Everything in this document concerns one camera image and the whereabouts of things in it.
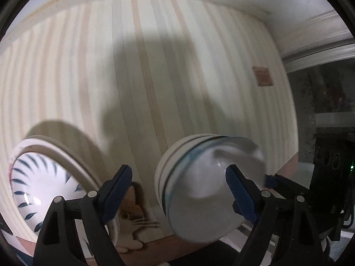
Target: stacked bowls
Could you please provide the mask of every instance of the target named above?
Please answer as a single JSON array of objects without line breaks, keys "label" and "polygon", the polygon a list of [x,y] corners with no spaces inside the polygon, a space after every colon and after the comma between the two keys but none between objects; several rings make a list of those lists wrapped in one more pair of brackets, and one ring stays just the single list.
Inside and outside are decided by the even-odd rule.
[{"label": "stacked bowls", "polygon": [[172,145],[155,174],[155,191],[169,225],[184,240],[213,242],[239,227],[225,170],[235,164],[261,189],[266,172],[260,148],[243,137],[198,134]]}]

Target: ceramic bowl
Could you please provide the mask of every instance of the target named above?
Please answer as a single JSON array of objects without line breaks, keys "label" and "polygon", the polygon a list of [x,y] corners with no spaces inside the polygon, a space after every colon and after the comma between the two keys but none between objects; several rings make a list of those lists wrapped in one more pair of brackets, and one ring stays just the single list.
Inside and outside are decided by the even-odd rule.
[{"label": "ceramic bowl", "polygon": [[177,161],[181,158],[181,156],[185,152],[189,151],[197,144],[217,136],[218,135],[214,135],[214,134],[190,135],[175,142],[164,153],[164,155],[162,156],[162,158],[158,163],[155,176],[154,176],[154,187],[161,207],[163,206],[162,204],[163,188],[166,184],[168,176],[174,170],[174,165],[177,163]]},{"label": "ceramic bowl", "polygon": [[239,227],[225,169],[236,164],[261,189],[266,172],[263,154],[242,137],[212,137],[175,157],[161,197],[169,225],[184,240],[209,243]]},{"label": "ceramic bowl", "polygon": [[[14,201],[26,224],[37,235],[54,197],[82,198],[86,192],[98,190],[101,184],[83,167],[82,161],[48,140],[51,139],[29,137],[15,147],[11,158],[10,186]],[[76,220],[76,226],[84,255],[92,258],[82,221]],[[115,244],[116,223],[109,222],[106,229]]]}]

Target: blue leaf pattern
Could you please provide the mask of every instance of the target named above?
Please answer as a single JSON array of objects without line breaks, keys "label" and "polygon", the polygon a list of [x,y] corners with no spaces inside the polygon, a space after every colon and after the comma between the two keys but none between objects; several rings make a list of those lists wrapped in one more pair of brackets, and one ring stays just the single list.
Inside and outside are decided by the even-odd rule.
[{"label": "blue leaf pattern", "polygon": [[12,169],[13,169],[14,171],[19,172],[20,174],[26,176],[27,178],[29,178],[28,175],[27,175],[25,172],[23,172],[21,169],[19,169],[19,168],[12,168]]},{"label": "blue leaf pattern", "polygon": [[68,180],[70,179],[70,177],[71,177],[71,175],[70,175],[68,172],[66,172],[66,173],[65,173],[65,183],[64,183],[64,184],[66,184],[66,183],[68,182]]},{"label": "blue leaf pattern", "polygon": [[82,190],[84,190],[84,189],[83,189],[83,186],[81,186],[80,184],[78,184],[78,185],[76,186],[76,189],[75,189],[74,192],[82,191]]},{"label": "blue leaf pattern", "polygon": [[31,155],[26,154],[26,156],[31,159],[31,161],[36,165],[37,168],[39,168],[38,164],[37,164],[37,161]]},{"label": "blue leaf pattern", "polygon": [[91,247],[90,247],[89,242],[87,242],[85,239],[84,239],[84,241],[85,241],[86,247],[88,248],[88,250],[89,250],[91,256],[94,256],[93,252],[91,251]]},{"label": "blue leaf pattern", "polygon": [[21,159],[17,159],[17,161],[19,161],[22,165],[25,165],[28,169],[30,169],[30,171],[32,173],[34,173],[34,171],[32,170],[31,166],[26,161],[23,161]]},{"label": "blue leaf pattern", "polygon": [[26,185],[26,186],[27,186],[27,184],[26,184],[24,181],[22,181],[21,179],[11,179],[11,181],[13,181],[13,182],[15,182],[15,183],[18,183],[18,184],[22,184],[22,185]]},{"label": "blue leaf pattern", "polygon": [[55,161],[53,162],[53,168],[54,168],[54,176],[57,177],[57,163]]},{"label": "blue leaf pattern", "polygon": [[40,222],[40,223],[38,223],[38,224],[36,225],[36,227],[34,227],[34,231],[35,231],[35,232],[38,232],[39,230],[41,230],[42,224],[43,224],[43,221]]},{"label": "blue leaf pattern", "polygon": [[26,215],[26,217],[25,217],[24,219],[25,219],[25,220],[31,219],[31,218],[32,218],[32,216],[33,216],[34,214],[36,214],[36,213],[37,213],[37,212],[27,214],[27,215]]},{"label": "blue leaf pattern", "polygon": [[25,195],[26,192],[24,192],[24,191],[16,191],[16,192],[14,192],[14,194],[15,195]]},{"label": "blue leaf pattern", "polygon": [[48,172],[47,163],[46,163],[45,159],[43,159],[43,157],[41,155],[38,155],[38,157],[42,160],[42,162],[45,166],[45,170],[46,170],[46,172]]},{"label": "blue leaf pattern", "polygon": [[20,205],[18,205],[17,207],[18,208],[22,208],[22,207],[25,207],[25,206],[28,206],[28,205],[32,205],[32,203],[30,204],[27,204],[26,202],[22,202]]}]

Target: cat picture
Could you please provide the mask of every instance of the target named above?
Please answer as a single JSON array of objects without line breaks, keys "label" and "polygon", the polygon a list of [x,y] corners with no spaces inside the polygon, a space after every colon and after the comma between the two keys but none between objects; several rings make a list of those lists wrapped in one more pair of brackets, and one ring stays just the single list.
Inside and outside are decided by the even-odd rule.
[{"label": "cat picture", "polygon": [[159,227],[157,222],[149,221],[146,217],[143,202],[143,190],[138,183],[133,182],[118,210],[120,224],[120,233],[116,244],[118,253],[141,249],[143,243],[134,238],[134,233],[146,227]]}]

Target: striped wallpaper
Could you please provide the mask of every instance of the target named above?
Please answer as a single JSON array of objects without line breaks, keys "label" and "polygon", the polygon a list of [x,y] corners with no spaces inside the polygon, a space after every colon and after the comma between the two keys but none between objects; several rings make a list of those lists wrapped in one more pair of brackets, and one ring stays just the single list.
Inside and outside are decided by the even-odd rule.
[{"label": "striped wallpaper", "polygon": [[[27,135],[66,144],[102,181],[130,165],[161,224],[143,240],[171,234],[153,178],[178,139],[248,137],[265,152],[268,173],[298,151],[279,52],[246,13],[203,0],[92,0],[14,36],[0,44],[0,211],[24,239],[36,237],[13,204],[8,158]],[[253,66],[268,67],[273,86],[258,87]]]}]

